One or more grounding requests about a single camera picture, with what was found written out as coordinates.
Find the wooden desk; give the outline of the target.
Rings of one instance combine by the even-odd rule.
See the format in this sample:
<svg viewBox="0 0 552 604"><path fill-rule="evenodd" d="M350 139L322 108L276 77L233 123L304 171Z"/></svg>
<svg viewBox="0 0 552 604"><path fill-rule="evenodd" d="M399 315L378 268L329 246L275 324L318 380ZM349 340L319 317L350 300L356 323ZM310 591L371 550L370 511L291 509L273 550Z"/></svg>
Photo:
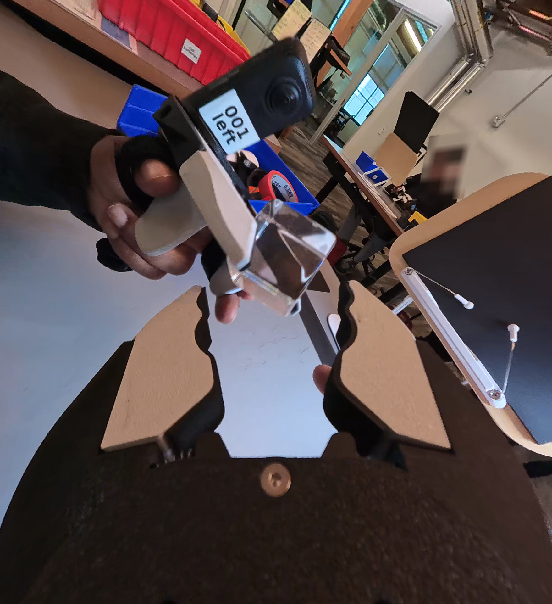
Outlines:
<svg viewBox="0 0 552 604"><path fill-rule="evenodd" d="M1 1L36 32L130 85L186 97L202 85L105 19L97 1Z"/></svg>

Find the long desk with clutter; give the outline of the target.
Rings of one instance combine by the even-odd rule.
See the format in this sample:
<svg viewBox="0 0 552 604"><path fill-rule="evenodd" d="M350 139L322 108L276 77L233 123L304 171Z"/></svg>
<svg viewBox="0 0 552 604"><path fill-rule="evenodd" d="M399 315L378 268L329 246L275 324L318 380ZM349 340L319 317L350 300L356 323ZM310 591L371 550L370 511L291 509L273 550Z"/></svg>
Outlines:
<svg viewBox="0 0 552 604"><path fill-rule="evenodd" d="M330 179L317 193L318 202L324 202L336 186L340 186L355 206L363 209L366 204L378 213L385 221L388 228L393 231L395 236L400 236L408 228L417 226L416 220L401 224L402 212L397 208L389 196L386 194L383 186L374 184L357 166L354 161L347 158L342 147L338 146L331 139L323 135L321 142L328 150L323 162L330 173ZM386 141L386 147L392 147L390 154L394 155L394 170L396 173L400 170L412 171L409 167L410 160L418 164L424 157L426 148L421 147L421 153L415 154L396 134L390 134Z"/></svg>

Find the person's left forearm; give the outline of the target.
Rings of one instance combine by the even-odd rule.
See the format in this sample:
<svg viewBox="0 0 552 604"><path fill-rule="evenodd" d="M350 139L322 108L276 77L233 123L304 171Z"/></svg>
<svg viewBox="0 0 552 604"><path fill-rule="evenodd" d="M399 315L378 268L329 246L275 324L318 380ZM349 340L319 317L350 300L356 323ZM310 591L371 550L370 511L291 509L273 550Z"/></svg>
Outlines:
<svg viewBox="0 0 552 604"><path fill-rule="evenodd" d="M121 135L55 108L0 71L0 200L69 211L101 231L88 201L93 147Z"/></svg>

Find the small blue box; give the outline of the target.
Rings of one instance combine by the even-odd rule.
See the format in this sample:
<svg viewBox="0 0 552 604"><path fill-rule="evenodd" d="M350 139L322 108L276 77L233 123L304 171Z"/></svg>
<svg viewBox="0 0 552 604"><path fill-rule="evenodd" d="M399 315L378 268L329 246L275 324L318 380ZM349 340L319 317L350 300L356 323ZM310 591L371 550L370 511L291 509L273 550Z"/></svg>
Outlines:
<svg viewBox="0 0 552 604"><path fill-rule="evenodd" d="M355 163L359 171L363 174L363 177L375 185L381 185L390 180L390 176L386 170L379 167L366 152L361 152Z"/></svg>

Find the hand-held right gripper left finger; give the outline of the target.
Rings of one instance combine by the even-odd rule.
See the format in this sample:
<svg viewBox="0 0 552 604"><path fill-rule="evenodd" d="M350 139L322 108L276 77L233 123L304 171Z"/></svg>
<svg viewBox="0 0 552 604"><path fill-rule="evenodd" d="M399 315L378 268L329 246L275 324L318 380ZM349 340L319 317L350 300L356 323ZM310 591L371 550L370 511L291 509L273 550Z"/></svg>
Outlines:
<svg viewBox="0 0 552 604"><path fill-rule="evenodd" d="M208 317L206 290L193 286L136 335L102 452L156 445L166 462L191 458L219 427L225 405Z"/></svg>

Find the red ribbed plastic tote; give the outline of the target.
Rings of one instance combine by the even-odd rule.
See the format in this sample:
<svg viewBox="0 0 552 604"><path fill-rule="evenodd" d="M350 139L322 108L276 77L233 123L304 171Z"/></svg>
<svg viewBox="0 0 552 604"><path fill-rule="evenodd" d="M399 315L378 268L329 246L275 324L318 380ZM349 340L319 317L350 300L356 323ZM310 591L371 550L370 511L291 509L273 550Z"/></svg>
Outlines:
<svg viewBox="0 0 552 604"><path fill-rule="evenodd" d="M98 1L100 14L202 85L250 58L206 1Z"/></svg>

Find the red tape roll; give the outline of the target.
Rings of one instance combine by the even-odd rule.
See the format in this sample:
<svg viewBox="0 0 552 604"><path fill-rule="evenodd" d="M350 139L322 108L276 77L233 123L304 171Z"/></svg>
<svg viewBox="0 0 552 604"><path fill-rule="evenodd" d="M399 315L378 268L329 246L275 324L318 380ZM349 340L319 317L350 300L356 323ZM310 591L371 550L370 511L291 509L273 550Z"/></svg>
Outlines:
<svg viewBox="0 0 552 604"><path fill-rule="evenodd" d="M280 172L272 170L262 176L257 185L260 199L264 201L280 200L298 203L296 192L289 180Z"/></svg>

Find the person's left hand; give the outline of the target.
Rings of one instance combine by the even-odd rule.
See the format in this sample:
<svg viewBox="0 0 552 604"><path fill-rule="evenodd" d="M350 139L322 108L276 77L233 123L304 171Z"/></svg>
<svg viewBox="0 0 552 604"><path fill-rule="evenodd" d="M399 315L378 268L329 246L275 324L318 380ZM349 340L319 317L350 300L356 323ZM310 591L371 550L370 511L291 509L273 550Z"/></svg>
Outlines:
<svg viewBox="0 0 552 604"><path fill-rule="evenodd" d="M115 153L127 140L127 137L108 135L91 150L88 187L90 213L116 254L136 273L150 280L159 280L168 274L183 275L192 268L196 256L210 243L212 234L208 228L204 228L159 256L152 257L141 251L135 237L139 212L124 192L115 166ZM142 191L152 197L171 195L180 185L176 172L155 159L142 163L135 174L135 181ZM217 320L223 324L232 323L242 299L250 301L253 298L246 291L217 297L214 310Z"/></svg>

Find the black panel with plywood rim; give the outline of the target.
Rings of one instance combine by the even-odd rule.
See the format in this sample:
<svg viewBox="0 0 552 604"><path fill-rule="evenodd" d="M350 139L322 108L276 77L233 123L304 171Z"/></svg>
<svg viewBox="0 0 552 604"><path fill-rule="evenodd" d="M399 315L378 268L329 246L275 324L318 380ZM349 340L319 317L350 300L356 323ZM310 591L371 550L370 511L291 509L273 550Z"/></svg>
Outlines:
<svg viewBox="0 0 552 604"><path fill-rule="evenodd" d="M465 310L426 282L504 388L504 409L480 401L491 419L525 449L552 457L552 176L498 179L403 233L389 261L399 279L413 267L474 303ZM514 345L509 324L520 328Z"/></svg>

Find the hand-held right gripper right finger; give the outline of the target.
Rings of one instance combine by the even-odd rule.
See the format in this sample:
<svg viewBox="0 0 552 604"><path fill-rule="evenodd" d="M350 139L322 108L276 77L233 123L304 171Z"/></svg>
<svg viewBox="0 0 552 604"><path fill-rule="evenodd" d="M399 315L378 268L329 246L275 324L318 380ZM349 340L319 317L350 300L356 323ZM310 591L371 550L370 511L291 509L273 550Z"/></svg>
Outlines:
<svg viewBox="0 0 552 604"><path fill-rule="evenodd" d="M339 351L323 408L360 457L390 460L401 445L451 452L416 338L356 281L339 288Z"/></svg>

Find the whiteboard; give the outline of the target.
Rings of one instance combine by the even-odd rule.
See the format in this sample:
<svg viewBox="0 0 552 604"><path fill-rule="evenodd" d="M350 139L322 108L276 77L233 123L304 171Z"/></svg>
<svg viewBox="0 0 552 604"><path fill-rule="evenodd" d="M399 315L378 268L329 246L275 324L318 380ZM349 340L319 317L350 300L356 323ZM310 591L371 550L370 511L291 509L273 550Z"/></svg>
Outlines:
<svg viewBox="0 0 552 604"><path fill-rule="evenodd" d="M320 20L311 17L301 28L298 38L305 49L307 60L311 63L331 36L331 30Z"/></svg>

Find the blue plastic bin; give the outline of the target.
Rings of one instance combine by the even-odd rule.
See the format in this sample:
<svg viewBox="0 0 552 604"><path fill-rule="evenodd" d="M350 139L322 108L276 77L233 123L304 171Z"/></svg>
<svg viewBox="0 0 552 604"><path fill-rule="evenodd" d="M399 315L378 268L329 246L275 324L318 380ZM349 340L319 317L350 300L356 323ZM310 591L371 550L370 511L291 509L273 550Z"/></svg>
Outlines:
<svg viewBox="0 0 552 604"><path fill-rule="evenodd" d="M158 123L153 115L166 100L165 95L134 85L117 120L117 129L129 137L157 136ZM297 198L297 202L292 203L293 209L302 215L310 215L319 207L319 202L314 195L266 141L259 141L247 147L245 151L255 156L259 168L266 171L277 171L287 179Z"/></svg>

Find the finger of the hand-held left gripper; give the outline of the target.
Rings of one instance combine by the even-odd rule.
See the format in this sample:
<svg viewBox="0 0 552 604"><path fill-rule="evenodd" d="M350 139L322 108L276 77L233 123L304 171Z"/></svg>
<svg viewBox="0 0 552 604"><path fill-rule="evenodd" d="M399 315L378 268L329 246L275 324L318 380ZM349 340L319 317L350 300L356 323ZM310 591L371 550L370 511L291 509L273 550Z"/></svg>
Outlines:
<svg viewBox="0 0 552 604"><path fill-rule="evenodd" d="M198 150L179 175L227 259L239 270L246 268L257 223L223 165L211 150Z"/></svg>
<svg viewBox="0 0 552 604"><path fill-rule="evenodd" d="M245 265L237 266L229 259L210 259L208 279L211 292L216 297L238 294L244 286Z"/></svg>

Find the metal ceiling duct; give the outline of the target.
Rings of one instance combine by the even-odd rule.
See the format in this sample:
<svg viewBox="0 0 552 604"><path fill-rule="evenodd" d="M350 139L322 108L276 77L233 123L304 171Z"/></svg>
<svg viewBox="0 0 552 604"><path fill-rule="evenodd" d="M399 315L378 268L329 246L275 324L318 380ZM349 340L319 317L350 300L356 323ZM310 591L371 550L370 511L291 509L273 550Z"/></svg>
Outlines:
<svg viewBox="0 0 552 604"><path fill-rule="evenodd" d="M441 114L470 90L493 56L488 12L482 1L451 1L462 55L427 100Z"/></svg>

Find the clear acrylic cube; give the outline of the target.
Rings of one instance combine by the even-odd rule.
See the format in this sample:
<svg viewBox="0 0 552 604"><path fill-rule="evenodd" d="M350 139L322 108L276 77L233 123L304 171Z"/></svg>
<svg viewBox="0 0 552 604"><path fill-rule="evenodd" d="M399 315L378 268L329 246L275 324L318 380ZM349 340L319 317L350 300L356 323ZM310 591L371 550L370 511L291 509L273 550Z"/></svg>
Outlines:
<svg viewBox="0 0 552 604"><path fill-rule="evenodd" d="M295 315L336 236L280 200L268 202L256 223L250 265L242 272L243 291L280 316Z"/></svg>

